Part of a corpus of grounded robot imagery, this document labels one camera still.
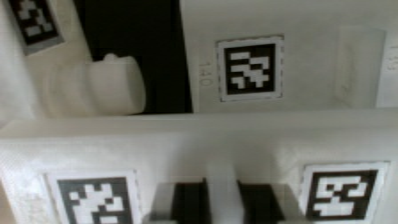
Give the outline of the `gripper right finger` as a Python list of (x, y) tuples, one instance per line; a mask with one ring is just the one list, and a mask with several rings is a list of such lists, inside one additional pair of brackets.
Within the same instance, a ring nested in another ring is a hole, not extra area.
[(282, 209), (268, 184), (238, 182), (243, 203), (243, 224), (277, 224), (284, 221)]

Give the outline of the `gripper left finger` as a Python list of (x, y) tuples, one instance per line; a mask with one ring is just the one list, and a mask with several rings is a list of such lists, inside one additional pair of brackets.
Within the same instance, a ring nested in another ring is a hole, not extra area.
[(211, 224), (206, 181), (176, 184), (170, 219), (177, 224)]

